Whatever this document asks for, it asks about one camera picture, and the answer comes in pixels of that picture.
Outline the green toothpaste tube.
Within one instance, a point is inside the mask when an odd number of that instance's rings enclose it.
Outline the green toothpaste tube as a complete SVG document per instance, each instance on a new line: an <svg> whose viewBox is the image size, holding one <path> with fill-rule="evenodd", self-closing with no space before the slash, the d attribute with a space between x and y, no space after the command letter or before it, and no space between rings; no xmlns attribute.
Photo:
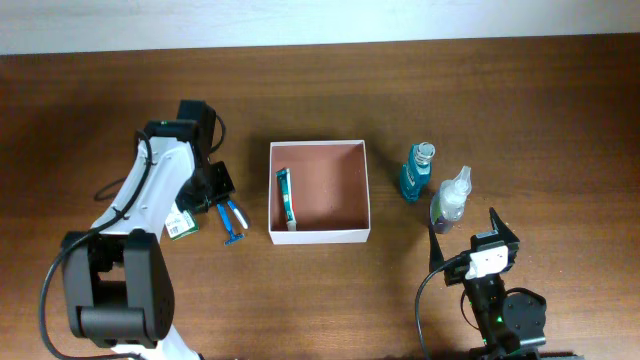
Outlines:
<svg viewBox="0 0 640 360"><path fill-rule="evenodd" d="M283 168L276 172L276 178L281 190L283 207L286 216L286 225L289 231L297 230L297 220L294 211L292 197L292 181L289 168Z"/></svg>

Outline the blue disposable razor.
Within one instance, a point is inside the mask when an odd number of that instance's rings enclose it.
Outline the blue disposable razor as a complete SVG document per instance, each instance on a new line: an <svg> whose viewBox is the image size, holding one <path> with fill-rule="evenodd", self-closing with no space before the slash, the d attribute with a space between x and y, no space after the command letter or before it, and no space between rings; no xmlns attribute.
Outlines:
<svg viewBox="0 0 640 360"><path fill-rule="evenodd" d="M230 245L233 245L234 243L238 242L239 240L242 240L244 238L244 235L242 233L235 233L234 232L233 226L232 226L231 221L230 221L230 219L228 217L228 214L227 214L227 211L226 211L225 207L220 203L218 203L216 205L216 207L217 207L218 213L219 213L219 215L221 217L221 220L223 222L224 228L226 229L226 231L227 231L227 233L229 235L229 239L224 242L224 245L225 246L230 246Z"/></svg>

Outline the blue white toothbrush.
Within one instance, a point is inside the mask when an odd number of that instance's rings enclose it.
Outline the blue white toothbrush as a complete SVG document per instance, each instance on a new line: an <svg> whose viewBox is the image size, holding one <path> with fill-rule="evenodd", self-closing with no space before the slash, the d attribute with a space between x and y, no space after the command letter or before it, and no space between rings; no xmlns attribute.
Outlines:
<svg viewBox="0 0 640 360"><path fill-rule="evenodd" d="M244 215L244 213L242 212L242 210L235 204L235 202L233 200L228 200L227 201L227 205L229 206L229 208L234 213L236 219L238 220L238 222L242 226L242 228L245 229L245 230L248 230L249 229L249 222L248 222L246 216Z"/></svg>

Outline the pink open cardboard box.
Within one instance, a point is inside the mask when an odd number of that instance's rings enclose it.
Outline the pink open cardboard box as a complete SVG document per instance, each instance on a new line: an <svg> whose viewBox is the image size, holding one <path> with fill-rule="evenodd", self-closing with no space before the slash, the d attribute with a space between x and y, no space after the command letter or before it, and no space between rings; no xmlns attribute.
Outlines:
<svg viewBox="0 0 640 360"><path fill-rule="evenodd" d="M289 231L276 172L289 168L297 230ZM270 144L268 225L275 245L365 243L371 201L363 140Z"/></svg>

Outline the white green packet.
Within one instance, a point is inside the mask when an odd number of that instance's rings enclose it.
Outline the white green packet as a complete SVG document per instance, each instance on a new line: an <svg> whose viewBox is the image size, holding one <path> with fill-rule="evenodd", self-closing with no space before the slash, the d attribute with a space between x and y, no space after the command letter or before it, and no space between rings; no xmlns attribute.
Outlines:
<svg viewBox="0 0 640 360"><path fill-rule="evenodd" d="M180 210L173 203L165 220L165 228L171 240L177 240L199 231L195 217L189 210Z"/></svg>

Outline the teal mouthwash bottle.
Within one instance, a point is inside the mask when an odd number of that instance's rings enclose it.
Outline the teal mouthwash bottle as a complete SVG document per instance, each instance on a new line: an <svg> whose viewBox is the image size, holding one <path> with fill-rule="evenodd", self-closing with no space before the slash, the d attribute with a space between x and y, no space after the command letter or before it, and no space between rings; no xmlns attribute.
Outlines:
<svg viewBox="0 0 640 360"><path fill-rule="evenodd" d="M400 173L400 189L408 203L415 203L431 178L431 162L436 148L429 142L413 144Z"/></svg>

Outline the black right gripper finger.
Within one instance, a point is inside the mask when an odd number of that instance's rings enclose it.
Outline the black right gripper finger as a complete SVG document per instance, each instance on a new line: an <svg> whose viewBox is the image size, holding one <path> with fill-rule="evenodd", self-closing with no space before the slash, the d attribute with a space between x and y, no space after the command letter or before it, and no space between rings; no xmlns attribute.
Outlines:
<svg viewBox="0 0 640 360"><path fill-rule="evenodd" d="M437 234L432 224L428 225L429 230L429 272L435 272L444 262L443 253L439 245Z"/></svg>
<svg viewBox="0 0 640 360"><path fill-rule="evenodd" d="M501 218L497 214L497 211L493 207L489 208L489 216L490 216L490 221L491 221L491 224L492 224L492 228L493 228L494 231L497 232L497 234L500 236L500 238L505 243L515 243L516 242L516 235L501 220Z"/></svg>

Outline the clear purple spray bottle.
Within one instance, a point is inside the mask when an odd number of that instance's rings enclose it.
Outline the clear purple spray bottle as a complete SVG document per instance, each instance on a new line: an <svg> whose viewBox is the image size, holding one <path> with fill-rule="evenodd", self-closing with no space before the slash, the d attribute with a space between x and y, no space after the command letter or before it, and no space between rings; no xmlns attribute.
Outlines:
<svg viewBox="0 0 640 360"><path fill-rule="evenodd" d="M455 178L441 183L430 204L431 225L437 234L448 233L461 220L471 191L470 166L463 166Z"/></svg>

